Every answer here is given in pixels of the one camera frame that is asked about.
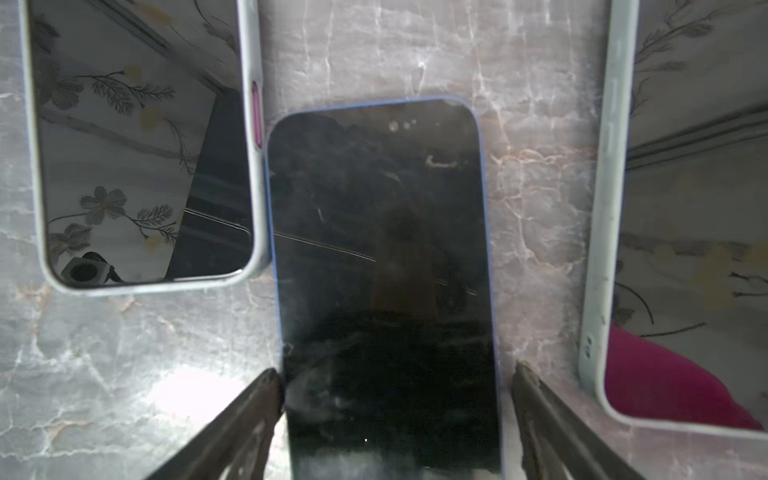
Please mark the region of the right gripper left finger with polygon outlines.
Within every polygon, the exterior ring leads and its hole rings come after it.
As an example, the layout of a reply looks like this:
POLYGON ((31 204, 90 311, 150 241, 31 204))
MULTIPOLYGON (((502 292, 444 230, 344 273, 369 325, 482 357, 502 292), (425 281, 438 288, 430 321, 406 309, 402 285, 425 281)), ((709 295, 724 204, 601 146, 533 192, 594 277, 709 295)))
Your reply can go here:
POLYGON ((284 411, 282 378, 264 370, 151 479, 262 479, 284 411))

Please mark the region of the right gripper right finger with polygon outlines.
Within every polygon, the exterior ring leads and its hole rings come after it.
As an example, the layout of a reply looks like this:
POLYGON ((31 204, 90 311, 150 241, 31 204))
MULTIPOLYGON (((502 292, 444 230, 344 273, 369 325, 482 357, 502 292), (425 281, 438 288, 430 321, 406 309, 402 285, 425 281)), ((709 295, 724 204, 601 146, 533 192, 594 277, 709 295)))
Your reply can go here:
POLYGON ((524 362, 516 365, 511 396, 528 479, 642 478, 524 362))

